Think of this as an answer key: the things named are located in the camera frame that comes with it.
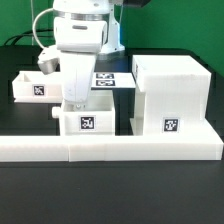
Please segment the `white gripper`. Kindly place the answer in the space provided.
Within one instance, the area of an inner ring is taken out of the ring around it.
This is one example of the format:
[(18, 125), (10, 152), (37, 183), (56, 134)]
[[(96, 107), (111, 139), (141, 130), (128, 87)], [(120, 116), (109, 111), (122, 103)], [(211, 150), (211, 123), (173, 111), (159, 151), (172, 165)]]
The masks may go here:
[(87, 102), (96, 63), (95, 54), (60, 52), (60, 72), (63, 76), (63, 99), (74, 103)]

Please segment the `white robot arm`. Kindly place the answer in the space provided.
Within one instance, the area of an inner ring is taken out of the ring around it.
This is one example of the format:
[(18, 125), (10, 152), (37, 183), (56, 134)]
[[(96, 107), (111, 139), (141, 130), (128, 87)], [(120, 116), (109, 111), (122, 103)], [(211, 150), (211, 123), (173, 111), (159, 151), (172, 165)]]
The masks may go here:
[(54, 37), (64, 75), (62, 96), (67, 102), (85, 104), (97, 56), (123, 52), (120, 24), (114, 5), (121, 0), (54, 0)]

